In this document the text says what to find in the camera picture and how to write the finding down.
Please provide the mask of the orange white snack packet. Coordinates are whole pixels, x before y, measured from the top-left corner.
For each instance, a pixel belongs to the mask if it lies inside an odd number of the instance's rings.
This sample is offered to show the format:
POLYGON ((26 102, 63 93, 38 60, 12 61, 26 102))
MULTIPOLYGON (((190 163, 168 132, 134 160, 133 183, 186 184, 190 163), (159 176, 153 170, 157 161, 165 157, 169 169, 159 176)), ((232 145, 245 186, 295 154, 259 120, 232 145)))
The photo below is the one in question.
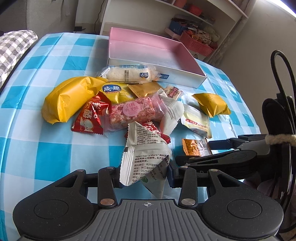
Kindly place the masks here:
POLYGON ((205 138, 200 140, 182 139, 183 151, 186 156, 204 157, 212 155, 212 151, 205 138))

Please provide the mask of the pale yellow snack packet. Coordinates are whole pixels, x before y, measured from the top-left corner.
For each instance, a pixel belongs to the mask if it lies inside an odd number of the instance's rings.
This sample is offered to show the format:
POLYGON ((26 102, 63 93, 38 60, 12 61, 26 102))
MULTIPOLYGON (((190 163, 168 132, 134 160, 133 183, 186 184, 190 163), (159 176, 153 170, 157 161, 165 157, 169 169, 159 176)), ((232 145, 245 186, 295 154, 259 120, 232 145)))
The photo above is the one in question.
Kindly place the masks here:
POLYGON ((209 117, 190 105, 184 104, 181 123, 202 137, 212 138, 209 117))

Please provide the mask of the small yellow snack bag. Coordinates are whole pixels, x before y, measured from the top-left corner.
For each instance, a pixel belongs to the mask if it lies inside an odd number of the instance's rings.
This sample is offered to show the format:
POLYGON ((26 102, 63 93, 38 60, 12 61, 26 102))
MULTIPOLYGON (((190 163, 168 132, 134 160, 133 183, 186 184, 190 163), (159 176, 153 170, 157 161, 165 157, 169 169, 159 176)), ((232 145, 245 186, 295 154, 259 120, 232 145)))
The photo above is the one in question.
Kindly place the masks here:
POLYGON ((195 93, 192 97, 198 102, 201 110, 210 118, 220 114, 231 114, 227 103, 217 94, 195 93))

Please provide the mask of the white text snack packet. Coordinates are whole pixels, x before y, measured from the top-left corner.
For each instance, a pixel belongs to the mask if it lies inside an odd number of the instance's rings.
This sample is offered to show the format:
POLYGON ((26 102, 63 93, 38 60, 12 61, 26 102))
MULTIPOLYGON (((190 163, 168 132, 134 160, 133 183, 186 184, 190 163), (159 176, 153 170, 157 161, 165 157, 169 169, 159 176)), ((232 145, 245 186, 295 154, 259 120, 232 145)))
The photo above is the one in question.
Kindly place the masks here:
POLYGON ((130 186, 140 181, 157 199, 163 198, 172 151, 166 141, 136 121, 128 125, 119 181, 130 186))

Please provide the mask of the white pleated snack packet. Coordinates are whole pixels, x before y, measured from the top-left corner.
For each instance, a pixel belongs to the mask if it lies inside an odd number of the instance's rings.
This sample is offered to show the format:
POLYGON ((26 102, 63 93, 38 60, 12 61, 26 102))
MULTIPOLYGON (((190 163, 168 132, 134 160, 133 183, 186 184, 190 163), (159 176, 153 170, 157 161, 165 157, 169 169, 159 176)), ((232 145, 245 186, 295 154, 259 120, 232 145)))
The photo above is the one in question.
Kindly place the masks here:
POLYGON ((169 136, 178 125, 178 121, 183 116, 185 109, 182 102, 173 98, 163 96, 162 101, 166 106, 166 110, 159 127, 164 135, 169 136))

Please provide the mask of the red candy packet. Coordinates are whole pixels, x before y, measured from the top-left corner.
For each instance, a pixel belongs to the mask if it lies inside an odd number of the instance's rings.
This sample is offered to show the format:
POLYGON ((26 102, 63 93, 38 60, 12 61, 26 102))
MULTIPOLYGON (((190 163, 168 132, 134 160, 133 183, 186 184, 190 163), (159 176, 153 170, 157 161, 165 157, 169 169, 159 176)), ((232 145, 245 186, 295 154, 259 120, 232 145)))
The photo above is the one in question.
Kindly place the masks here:
POLYGON ((80 133, 103 134, 103 119, 108 114, 111 101, 101 91, 88 100, 76 120, 71 126, 71 131, 80 133))

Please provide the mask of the pink peach snack bar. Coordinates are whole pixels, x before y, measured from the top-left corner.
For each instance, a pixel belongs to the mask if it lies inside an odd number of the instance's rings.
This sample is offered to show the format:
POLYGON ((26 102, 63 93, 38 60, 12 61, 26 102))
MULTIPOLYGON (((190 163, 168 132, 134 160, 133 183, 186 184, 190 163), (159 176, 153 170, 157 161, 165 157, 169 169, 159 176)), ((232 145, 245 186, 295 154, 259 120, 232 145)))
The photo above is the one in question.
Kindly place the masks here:
POLYGON ((167 107, 158 93, 137 98, 131 101, 112 104, 105 116, 104 127, 108 131, 118 131, 128 127, 130 123, 161 121, 167 107))

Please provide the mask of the large yellow snack bag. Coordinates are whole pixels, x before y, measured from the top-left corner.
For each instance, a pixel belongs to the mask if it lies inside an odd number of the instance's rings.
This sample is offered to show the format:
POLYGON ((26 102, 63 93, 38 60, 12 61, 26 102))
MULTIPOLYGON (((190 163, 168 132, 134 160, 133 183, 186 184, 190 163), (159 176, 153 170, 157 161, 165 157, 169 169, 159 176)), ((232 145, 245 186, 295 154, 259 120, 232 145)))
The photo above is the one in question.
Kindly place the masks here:
POLYGON ((50 124, 66 123, 88 100, 95 97, 107 79, 79 76, 63 81, 45 98, 42 116, 50 124))

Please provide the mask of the yellow blue-label snack packet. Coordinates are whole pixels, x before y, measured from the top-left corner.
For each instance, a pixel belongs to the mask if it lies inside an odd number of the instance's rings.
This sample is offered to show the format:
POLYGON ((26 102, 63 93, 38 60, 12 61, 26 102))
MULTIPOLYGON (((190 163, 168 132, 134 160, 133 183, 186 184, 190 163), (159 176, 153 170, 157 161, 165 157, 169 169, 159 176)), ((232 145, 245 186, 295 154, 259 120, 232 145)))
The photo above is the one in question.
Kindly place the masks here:
POLYGON ((100 90, 112 104, 123 103, 134 100, 135 94, 130 90, 127 84, 110 82, 105 83, 100 90))

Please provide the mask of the blue white checkered tablecloth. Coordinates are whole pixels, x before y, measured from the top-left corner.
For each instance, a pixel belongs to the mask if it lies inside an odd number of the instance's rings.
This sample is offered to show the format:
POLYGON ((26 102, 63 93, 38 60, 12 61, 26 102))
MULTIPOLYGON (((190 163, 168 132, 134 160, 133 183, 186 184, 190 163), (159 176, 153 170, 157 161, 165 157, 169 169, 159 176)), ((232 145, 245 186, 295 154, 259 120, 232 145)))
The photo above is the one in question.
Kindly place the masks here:
MULTIPOLYGON (((77 133, 67 123, 47 123, 41 114, 45 97, 61 82, 94 76, 108 58, 108 37, 56 33, 41 38, 22 60, 1 93, 1 240, 17 240, 12 220, 23 198, 77 170, 97 173, 117 167, 125 146, 125 131, 104 135, 77 133)), ((221 140, 260 133, 238 90, 220 69, 197 60, 207 78, 201 86, 176 85, 186 95, 214 93, 222 97, 230 115, 210 119, 213 138, 221 140)))

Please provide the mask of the gold wafer bar packet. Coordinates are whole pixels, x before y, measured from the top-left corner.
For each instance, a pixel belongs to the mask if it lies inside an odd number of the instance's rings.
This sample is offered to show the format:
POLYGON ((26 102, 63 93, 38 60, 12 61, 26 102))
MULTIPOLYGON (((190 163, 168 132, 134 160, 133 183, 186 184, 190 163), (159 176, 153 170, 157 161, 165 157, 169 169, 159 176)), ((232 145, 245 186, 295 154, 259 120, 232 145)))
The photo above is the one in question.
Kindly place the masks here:
POLYGON ((128 84, 127 86, 139 98, 153 95, 159 89, 162 89, 156 81, 144 84, 128 84))

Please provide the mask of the pink shallow cardboard box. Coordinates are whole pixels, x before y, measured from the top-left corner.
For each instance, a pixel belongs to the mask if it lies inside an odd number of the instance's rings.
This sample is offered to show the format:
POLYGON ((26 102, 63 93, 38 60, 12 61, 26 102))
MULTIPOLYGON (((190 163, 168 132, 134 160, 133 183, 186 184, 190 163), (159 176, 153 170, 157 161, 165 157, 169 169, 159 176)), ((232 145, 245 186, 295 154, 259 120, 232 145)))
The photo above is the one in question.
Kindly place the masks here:
POLYGON ((181 42, 129 29, 110 29, 107 64, 154 66, 162 74, 159 81, 192 88, 198 88, 206 79, 181 42))

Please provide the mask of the white bread roll packet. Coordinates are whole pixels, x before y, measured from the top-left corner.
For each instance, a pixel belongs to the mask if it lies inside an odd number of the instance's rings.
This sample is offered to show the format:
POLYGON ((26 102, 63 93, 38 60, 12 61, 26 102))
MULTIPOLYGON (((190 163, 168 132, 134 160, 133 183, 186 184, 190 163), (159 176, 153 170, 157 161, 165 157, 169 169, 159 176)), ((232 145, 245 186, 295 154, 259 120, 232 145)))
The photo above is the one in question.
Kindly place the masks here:
POLYGON ((144 84, 158 80, 162 75, 154 66, 142 64, 111 65, 103 68, 97 76, 107 79, 108 82, 126 84, 144 84))

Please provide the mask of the white bookshelf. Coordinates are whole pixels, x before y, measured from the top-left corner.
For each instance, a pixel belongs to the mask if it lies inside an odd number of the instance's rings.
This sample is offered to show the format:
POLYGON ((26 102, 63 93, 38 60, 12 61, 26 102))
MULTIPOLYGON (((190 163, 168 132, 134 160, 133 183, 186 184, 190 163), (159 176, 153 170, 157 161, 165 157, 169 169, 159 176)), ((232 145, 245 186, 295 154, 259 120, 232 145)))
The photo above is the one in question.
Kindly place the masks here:
POLYGON ((218 48, 203 59, 219 65, 224 54, 248 21, 255 1, 107 1, 100 27, 108 35, 112 27, 166 35, 172 18, 196 21, 200 27, 212 27, 219 35, 218 48))

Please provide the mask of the grey white checkered cushion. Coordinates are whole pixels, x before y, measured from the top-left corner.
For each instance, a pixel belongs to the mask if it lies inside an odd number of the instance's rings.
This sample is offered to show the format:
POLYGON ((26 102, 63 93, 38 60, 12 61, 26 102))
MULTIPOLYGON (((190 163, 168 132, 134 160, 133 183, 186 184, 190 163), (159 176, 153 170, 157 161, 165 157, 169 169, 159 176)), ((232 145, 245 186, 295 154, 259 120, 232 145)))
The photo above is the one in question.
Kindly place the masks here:
POLYGON ((37 40, 38 36, 32 30, 10 31, 1 35, 1 87, 37 40))

